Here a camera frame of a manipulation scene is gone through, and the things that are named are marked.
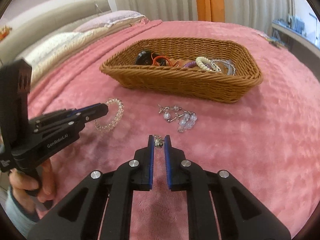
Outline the grey sleeve forearm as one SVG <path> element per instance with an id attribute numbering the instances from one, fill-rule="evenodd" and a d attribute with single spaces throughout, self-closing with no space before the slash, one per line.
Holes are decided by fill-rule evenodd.
<path id="1" fill-rule="evenodd" d="M 13 196 L 12 188 L 8 189 L 5 211 L 16 229 L 26 238 L 30 230 L 40 221 L 36 211 L 28 213 Z"/>

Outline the left hand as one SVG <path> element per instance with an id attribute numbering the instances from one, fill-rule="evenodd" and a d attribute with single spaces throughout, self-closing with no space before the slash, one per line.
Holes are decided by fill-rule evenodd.
<path id="1" fill-rule="evenodd" d="M 56 196 L 55 177 L 50 159 L 47 159 L 41 164 L 42 167 L 42 186 L 39 182 L 16 169 L 12 169 L 9 174 L 9 182 L 12 188 L 12 195 L 17 202 L 22 206 L 22 210 L 27 214 L 32 214 L 36 210 L 36 204 L 31 199 L 31 196 L 27 194 L 26 190 L 34 191 L 40 189 L 37 200 L 41 203 L 53 200 Z"/>

